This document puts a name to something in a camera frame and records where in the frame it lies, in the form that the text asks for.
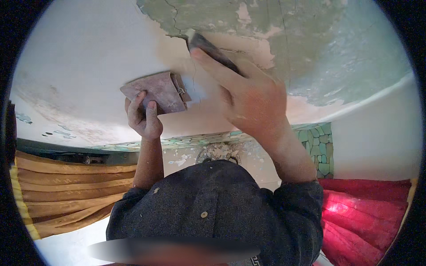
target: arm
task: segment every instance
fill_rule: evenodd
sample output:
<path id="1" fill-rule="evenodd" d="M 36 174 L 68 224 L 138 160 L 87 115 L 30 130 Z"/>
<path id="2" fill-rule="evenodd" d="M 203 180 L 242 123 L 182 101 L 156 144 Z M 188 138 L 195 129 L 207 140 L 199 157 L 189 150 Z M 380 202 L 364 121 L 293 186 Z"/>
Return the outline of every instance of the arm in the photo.
<path id="1" fill-rule="evenodd" d="M 139 106 L 145 98 L 146 92 L 141 92 L 132 102 L 126 98 L 125 109 L 129 126 L 142 136 L 141 152 L 136 167 L 133 187 L 150 189 L 156 182 L 164 178 L 163 153 L 160 135 L 163 124 L 157 118 L 157 104 L 148 103 L 145 114 Z"/>
<path id="2" fill-rule="evenodd" d="M 225 118 L 262 145 L 284 183 L 317 179 L 315 166 L 285 115 L 287 93 L 283 82 L 272 80 L 247 60 L 236 61 L 245 78 L 201 49 L 192 49 L 191 57 L 220 84 Z"/>
<path id="3" fill-rule="evenodd" d="M 142 138 L 141 152 L 136 167 L 133 187 L 150 189 L 164 178 L 163 152 L 160 138 L 146 140 Z"/>

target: gold curtain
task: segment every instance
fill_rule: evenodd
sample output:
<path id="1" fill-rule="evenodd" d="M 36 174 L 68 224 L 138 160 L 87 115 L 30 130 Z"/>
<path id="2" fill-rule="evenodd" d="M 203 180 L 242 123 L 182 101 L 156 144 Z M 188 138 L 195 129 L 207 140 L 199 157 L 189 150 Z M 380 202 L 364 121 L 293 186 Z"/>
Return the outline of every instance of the gold curtain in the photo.
<path id="1" fill-rule="evenodd" d="M 109 216 L 133 182 L 136 165 L 65 163 L 17 152 L 14 196 L 33 240 L 71 232 Z"/>

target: sleeve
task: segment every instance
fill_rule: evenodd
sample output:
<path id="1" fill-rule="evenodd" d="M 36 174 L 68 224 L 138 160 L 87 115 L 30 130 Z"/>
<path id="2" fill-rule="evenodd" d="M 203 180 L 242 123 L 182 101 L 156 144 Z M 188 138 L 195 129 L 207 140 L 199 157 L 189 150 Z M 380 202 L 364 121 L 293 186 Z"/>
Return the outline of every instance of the sleeve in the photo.
<path id="1" fill-rule="evenodd" d="M 125 227 L 126 214 L 149 192 L 149 189 L 131 188 L 112 208 L 106 227 L 106 240 L 120 239 L 121 229 Z"/>
<path id="2" fill-rule="evenodd" d="M 322 246 L 323 190 L 318 181 L 282 184 L 273 193 L 273 205 L 295 252 L 295 265 L 311 265 Z"/>

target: sanding block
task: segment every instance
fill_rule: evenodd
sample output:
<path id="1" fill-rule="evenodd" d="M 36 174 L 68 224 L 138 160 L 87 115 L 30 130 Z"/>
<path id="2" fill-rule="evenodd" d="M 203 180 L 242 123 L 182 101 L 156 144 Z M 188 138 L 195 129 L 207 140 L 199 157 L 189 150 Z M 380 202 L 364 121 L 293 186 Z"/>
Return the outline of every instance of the sanding block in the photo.
<path id="1" fill-rule="evenodd" d="M 189 29 L 185 35 L 182 35 L 180 38 L 186 40 L 189 51 L 191 51 L 191 49 L 194 47 L 198 47 L 214 60 L 233 70 L 238 75 L 244 76 L 239 68 L 226 55 L 224 55 L 216 46 L 214 46 L 211 42 L 204 38 L 203 35 L 199 34 L 194 29 Z"/>
<path id="2" fill-rule="evenodd" d="M 141 77 L 127 83 L 120 90 L 131 101 L 141 91 L 147 91 L 147 95 L 141 105 L 146 109 L 149 101 L 156 101 L 158 115 L 187 110 L 184 101 L 185 90 L 180 76 L 170 71 Z"/>

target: curtain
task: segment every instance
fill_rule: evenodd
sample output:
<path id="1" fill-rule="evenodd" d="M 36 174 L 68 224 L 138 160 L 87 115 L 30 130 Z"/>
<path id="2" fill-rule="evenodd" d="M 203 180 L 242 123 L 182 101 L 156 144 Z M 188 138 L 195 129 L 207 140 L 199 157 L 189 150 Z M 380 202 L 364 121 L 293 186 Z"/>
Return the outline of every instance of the curtain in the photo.
<path id="1" fill-rule="evenodd" d="M 33 240 L 109 216 L 133 182 L 136 165 L 65 163 L 17 152 L 10 170 L 21 217 Z"/>
<path id="2" fill-rule="evenodd" d="M 322 251 L 335 266 L 376 265 L 398 233 L 410 180 L 319 179 Z"/>

